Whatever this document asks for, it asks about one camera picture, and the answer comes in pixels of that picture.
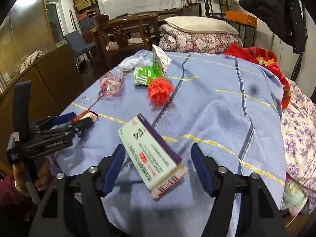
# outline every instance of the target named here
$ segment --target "yellow stripe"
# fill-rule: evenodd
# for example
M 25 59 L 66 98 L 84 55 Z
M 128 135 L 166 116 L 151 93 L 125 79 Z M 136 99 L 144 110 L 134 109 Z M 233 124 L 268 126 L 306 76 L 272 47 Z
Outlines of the yellow stripe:
M 179 55 L 171 55 L 171 54 L 167 54 L 168 56 L 172 56 L 172 57 L 180 57 L 180 58 L 188 58 L 187 56 L 179 56 Z
M 80 108 L 80 109 L 83 109 L 84 111 L 87 111 L 88 109 L 86 109 L 86 108 L 84 108 L 84 107 L 82 107 L 82 106 L 80 106 L 80 105 L 78 105 L 78 104 L 76 104 L 76 103 L 71 103 L 72 105 L 74 105 L 74 106 L 76 106 L 76 107 L 78 107 L 78 108 Z M 122 120 L 119 120 L 119 119 L 116 119 L 116 118 L 113 118 L 113 117 L 109 117 L 109 116 L 106 116 L 106 115 L 103 115 L 103 114 L 100 114 L 100 113 L 97 113 L 100 117 L 102 117 L 102 118 L 105 118 L 105 119 L 109 119 L 109 120 L 112 120 L 112 121 L 114 121 L 114 122 L 117 122 L 117 123 L 120 123 L 120 124 L 123 124 L 123 125 L 126 125 L 127 124 L 127 122 L 125 122 L 125 121 L 122 121 Z
M 169 77 L 169 76 L 167 76 L 167 78 L 170 78 L 170 79 L 177 79 L 177 80 L 183 80 L 183 81 L 191 81 L 191 80 L 193 80 L 193 79 L 195 79 L 195 78 L 198 78 L 199 76 L 193 76 L 193 77 L 191 77 L 191 78 L 179 78 L 179 77 Z
M 133 73 L 124 73 L 125 75 L 134 75 Z M 193 79 L 195 79 L 195 78 L 198 78 L 199 76 L 193 76 L 193 77 L 191 77 L 191 78 L 179 78 L 179 77 L 170 77 L 170 76 L 167 76 L 167 78 L 170 78 L 170 79 L 176 79 L 176 80 L 183 80 L 183 81 L 191 81 L 191 80 L 193 80 Z
M 76 107 L 78 107 L 78 108 L 81 108 L 81 109 L 83 109 L 85 111 L 87 110 L 86 108 L 84 108 L 84 107 L 82 107 L 82 106 L 80 106 L 80 105 L 78 105 L 76 103 L 72 102 L 71 104 L 76 106 Z M 117 123 L 120 123 L 120 124 L 123 124 L 123 125 L 127 124 L 127 122 L 124 122 L 122 120 L 119 120 L 119 119 L 116 119 L 116 118 L 113 118 L 113 117 L 105 116 L 105 115 L 102 115 L 102 114 L 99 114 L 99 113 L 98 113 L 98 115 L 100 117 L 103 117 L 103 118 L 109 119 L 109 120 L 113 120 L 113 121 L 115 121 Z M 196 138 L 195 136 L 193 136 L 191 134 L 185 134 L 185 135 L 181 136 L 178 140 L 177 139 L 173 139 L 173 138 L 169 138 L 169 137 L 166 137 L 166 136 L 162 136 L 162 138 L 165 141 L 169 141 L 169 142 L 178 142 L 181 139 L 189 138 L 190 140 L 193 140 L 195 142 L 206 143 L 206 144 L 210 144 L 210 145 L 214 145 L 216 147 L 219 147 L 219 148 L 227 151 L 228 153 L 230 153 L 230 154 L 232 154 L 232 155 L 234 155 L 236 157 L 236 154 L 233 151 L 227 149 L 225 146 L 223 146 L 223 145 L 221 145 L 221 144 L 219 144 L 219 143 L 217 143 L 215 141 L 202 140 L 202 139 Z M 252 171 L 257 172 L 260 175 L 265 175 L 265 176 L 277 181 L 278 183 L 282 184 L 283 186 L 285 185 L 285 183 L 283 181 L 281 181 L 280 179 L 276 178 L 274 175 L 270 174 L 269 172 L 265 172 L 263 170 L 260 170 L 260 169 L 258 169 L 256 167 L 254 167 L 254 166 L 252 166 L 252 165 L 240 160 L 239 158 L 237 158 L 237 159 L 238 159 L 238 161 L 240 162 L 241 165 L 243 165 L 243 166 L 245 166 L 247 168 L 250 168 Z
M 183 138 L 189 138 L 189 139 L 191 139 L 191 140 L 193 140 L 193 141 L 195 141 L 195 142 L 206 143 L 206 144 L 214 145 L 214 146 L 219 147 L 219 148 L 221 148 L 221 149 L 227 151 L 228 153 L 230 153 L 230 154 L 236 156 L 236 154 L 235 154 L 233 151 L 227 149 L 226 147 L 224 147 L 223 145 L 221 145 L 221 144 L 219 144 L 219 143 L 217 143 L 217 142 L 215 142 L 215 141 L 202 140 L 202 139 L 196 138 L 196 137 L 194 137 L 193 135 L 190 135 L 190 134 L 185 134 L 185 135 L 181 136 L 179 140 L 177 140 L 177 139 L 172 139 L 172 138 L 168 138 L 168 137 L 165 137 L 165 136 L 163 136 L 162 138 L 163 138 L 164 140 L 170 141 L 170 142 L 178 142 L 179 140 L 181 140 L 181 139 L 183 139 Z M 277 181 L 278 183 L 282 184 L 283 186 L 285 185 L 285 183 L 284 183 L 282 180 L 276 178 L 276 177 L 275 177 L 274 175 L 272 175 L 271 173 L 266 172 L 266 171 L 263 171 L 263 170 L 260 170 L 260 169 L 258 169 L 258 168 L 256 168 L 256 167 L 250 165 L 249 163 L 246 163 L 246 162 L 242 161 L 242 160 L 239 159 L 239 158 L 237 158 L 237 159 L 238 159 L 238 161 L 240 162 L 241 165 L 243 165 L 243 166 L 245 166 L 245 167 L 251 169 L 252 171 L 257 172 L 257 173 L 260 174 L 260 175 L 265 175 L 265 176 L 267 176 L 267 177 L 269 177 L 269 178 L 271 178 L 271 179 Z
M 215 64 L 218 64 L 218 65 L 227 66 L 227 67 L 230 67 L 230 68 L 233 68 L 233 69 L 236 68 L 236 67 L 233 67 L 233 66 L 229 66 L 229 65 L 226 65 L 226 64 L 223 64 L 223 63 L 214 62 L 214 61 L 205 61 L 205 62 L 208 62 L 208 63 L 215 63 Z M 259 75 L 259 74 L 255 73 L 255 72 L 251 72 L 251 71 L 249 71 L 249 70 L 245 70 L 245 69 L 242 69 L 242 68 L 239 68 L 239 69 L 242 70 L 242 71 L 245 71 L 245 72 L 248 72 L 248 73 L 251 73 L 251 74 L 255 74 L 255 75 L 257 75 L 257 76 L 261 76 L 261 77 L 262 77 L 262 75 Z
M 260 101 L 260 100 L 258 100 L 257 98 L 254 98 L 254 97 L 252 97 L 252 96 L 250 96 L 250 95 L 247 95 L 247 94 L 243 94 L 243 93 L 241 93 L 241 92 L 232 92 L 232 91 L 225 91 L 225 90 L 218 90 L 218 89 L 214 89 L 214 90 L 217 91 L 217 92 L 225 92 L 225 93 L 233 93 L 233 94 L 243 95 L 243 96 L 245 96 L 245 97 L 247 97 L 247 98 L 254 99 L 254 100 L 256 100 L 256 101 L 258 101 L 258 102 L 260 102 L 260 103 L 262 103 L 262 104 L 264 104 L 264 105 L 266 105 L 266 106 L 269 106 L 269 107 L 272 107 L 272 108 L 276 108 L 273 104 L 266 103 L 266 102 L 264 102 L 264 101 Z

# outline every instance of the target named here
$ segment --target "white pillow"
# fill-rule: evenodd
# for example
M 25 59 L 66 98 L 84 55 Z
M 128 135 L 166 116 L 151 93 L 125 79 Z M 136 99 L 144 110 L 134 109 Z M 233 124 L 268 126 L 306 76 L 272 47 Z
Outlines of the white pillow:
M 165 19 L 167 24 L 186 33 L 224 33 L 239 35 L 239 32 L 224 20 L 207 17 L 178 16 Z

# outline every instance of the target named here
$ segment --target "white plastic bag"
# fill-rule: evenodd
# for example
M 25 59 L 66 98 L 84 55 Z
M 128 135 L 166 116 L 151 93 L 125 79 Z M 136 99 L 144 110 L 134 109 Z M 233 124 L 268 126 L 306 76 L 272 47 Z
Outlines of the white plastic bag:
M 150 59 L 145 60 L 143 57 L 133 58 L 132 56 L 129 56 L 125 58 L 118 66 L 124 72 L 129 72 L 136 67 L 141 67 L 141 66 L 151 67 L 152 63 Z

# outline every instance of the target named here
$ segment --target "ceiling light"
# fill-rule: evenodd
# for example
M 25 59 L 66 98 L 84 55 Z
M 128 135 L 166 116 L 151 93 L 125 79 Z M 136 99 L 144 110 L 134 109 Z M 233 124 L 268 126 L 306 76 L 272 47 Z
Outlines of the ceiling light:
M 16 0 L 15 5 L 26 6 L 36 3 L 36 0 Z

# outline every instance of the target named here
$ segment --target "red sleeve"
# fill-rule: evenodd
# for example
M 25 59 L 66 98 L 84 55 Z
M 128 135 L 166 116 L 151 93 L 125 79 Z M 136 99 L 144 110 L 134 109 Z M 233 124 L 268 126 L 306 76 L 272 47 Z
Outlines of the red sleeve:
M 13 174 L 7 175 L 0 182 L 0 206 L 9 210 L 27 210 L 32 205 L 32 199 L 23 196 L 15 187 Z

